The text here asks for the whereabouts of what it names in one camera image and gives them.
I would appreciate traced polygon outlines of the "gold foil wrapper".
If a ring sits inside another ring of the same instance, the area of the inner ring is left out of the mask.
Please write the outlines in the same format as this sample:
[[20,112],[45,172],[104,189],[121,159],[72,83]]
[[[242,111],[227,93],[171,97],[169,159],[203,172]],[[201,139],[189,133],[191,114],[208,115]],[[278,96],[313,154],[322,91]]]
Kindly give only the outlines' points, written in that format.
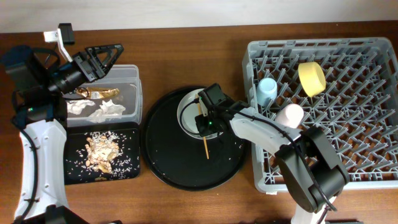
[[86,99],[98,100],[118,96],[120,91],[118,88],[79,87],[75,93]]

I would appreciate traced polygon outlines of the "grey round plate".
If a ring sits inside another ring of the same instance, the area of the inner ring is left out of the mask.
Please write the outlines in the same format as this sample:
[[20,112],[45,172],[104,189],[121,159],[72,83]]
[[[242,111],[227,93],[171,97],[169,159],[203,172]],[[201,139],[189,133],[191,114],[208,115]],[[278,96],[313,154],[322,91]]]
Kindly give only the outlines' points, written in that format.
[[195,122],[195,117],[198,116],[199,110],[198,110],[198,104],[193,103],[189,105],[183,112],[182,117],[180,117],[180,114],[183,110],[183,108],[188,105],[190,102],[195,100],[197,98],[197,94],[202,91],[202,88],[198,88],[196,90],[189,91],[188,93],[183,94],[183,98],[180,100],[180,103],[178,104],[177,107],[177,120],[179,122],[179,125],[184,126],[184,132],[189,135],[191,138],[195,139],[200,139],[202,140],[203,138],[199,135],[196,122]]

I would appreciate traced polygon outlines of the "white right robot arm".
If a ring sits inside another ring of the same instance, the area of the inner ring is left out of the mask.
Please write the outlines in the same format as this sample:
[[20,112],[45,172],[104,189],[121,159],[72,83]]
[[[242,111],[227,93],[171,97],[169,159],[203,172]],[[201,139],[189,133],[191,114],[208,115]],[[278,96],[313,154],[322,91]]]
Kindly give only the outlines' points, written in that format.
[[322,128],[302,131],[277,123],[242,101],[221,106],[200,97],[198,130],[231,131],[274,156],[297,206],[292,223],[325,223],[335,198],[349,182],[348,171]]

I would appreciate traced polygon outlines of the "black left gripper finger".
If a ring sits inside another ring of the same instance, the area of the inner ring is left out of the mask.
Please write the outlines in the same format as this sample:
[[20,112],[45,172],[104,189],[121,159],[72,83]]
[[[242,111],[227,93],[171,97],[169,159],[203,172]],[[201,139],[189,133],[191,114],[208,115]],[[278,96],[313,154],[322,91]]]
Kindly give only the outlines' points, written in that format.
[[107,57],[116,57],[123,53],[124,47],[121,44],[111,44],[111,45],[99,45],[86,47],[85,51],[92,57],[99,57],[100,55],[105,55]]
[[104,77],[108,74],[117,59],[123,53],[123,49],[99,49],[96,51],[96,59],[98,62],[98,77]]

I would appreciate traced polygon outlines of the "yellow bowl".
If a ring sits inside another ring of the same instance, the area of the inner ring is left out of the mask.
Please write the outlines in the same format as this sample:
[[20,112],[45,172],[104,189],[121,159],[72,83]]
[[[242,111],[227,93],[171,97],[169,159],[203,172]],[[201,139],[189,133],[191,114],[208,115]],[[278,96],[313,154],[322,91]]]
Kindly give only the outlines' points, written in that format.
[[298,76],[304,92],[313,97],[326,89],[325,75],[316,62],[305,62],[298,65]]

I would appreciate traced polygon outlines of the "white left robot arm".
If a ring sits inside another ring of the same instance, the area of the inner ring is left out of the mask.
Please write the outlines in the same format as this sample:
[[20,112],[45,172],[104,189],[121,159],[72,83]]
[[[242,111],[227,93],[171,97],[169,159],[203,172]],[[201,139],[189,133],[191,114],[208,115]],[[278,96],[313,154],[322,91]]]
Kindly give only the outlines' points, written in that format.
[[52,49],[18,45],[1,59],[14,80],[12,124],[23,147],[21,196],[14,223],[84,223],[71,211],[65,192],[63,152],[67,141],[65,94],[104,78],[122,54],[121,44],[87,47],[65,64],[45,67],[38,53]]

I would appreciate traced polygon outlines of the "wooden chopstick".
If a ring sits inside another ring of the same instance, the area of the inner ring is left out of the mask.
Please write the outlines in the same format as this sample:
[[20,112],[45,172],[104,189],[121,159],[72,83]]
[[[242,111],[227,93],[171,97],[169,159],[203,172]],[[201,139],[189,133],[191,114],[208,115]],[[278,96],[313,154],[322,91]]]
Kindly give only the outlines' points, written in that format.
[[[202,114],[202,111],[201,111],[201,106],[200,106],[199,103],[197,104],[197,108],[198,108],[198,114],[201,115],[201,114]],[[205,147],[206,158],[207,158],[207,159],[210,159],[210,157],[209,157],[209,152],[208,152],[208,146],[207,146],[206,137],[203,137],[203,144],[204,144],[204,147]]]

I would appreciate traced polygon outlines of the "pink plastic cup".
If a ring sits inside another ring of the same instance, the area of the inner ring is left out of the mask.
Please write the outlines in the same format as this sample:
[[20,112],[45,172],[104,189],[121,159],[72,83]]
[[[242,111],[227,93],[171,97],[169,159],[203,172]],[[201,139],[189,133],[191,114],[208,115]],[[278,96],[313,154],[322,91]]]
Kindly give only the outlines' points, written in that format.
[[304,110],[298,104],[289,104],[280,110],[275,121],[290,128],[297,128],[304,117]]

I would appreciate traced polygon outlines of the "blue plastic cup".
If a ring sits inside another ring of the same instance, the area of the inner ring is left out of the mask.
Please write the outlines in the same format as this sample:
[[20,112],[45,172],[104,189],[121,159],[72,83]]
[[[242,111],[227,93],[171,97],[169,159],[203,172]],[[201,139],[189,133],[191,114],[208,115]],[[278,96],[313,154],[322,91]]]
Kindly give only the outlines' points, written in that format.
[[277,83],[273,78],[263,78],[256,88],[257,103],[267,106],[277,98]]

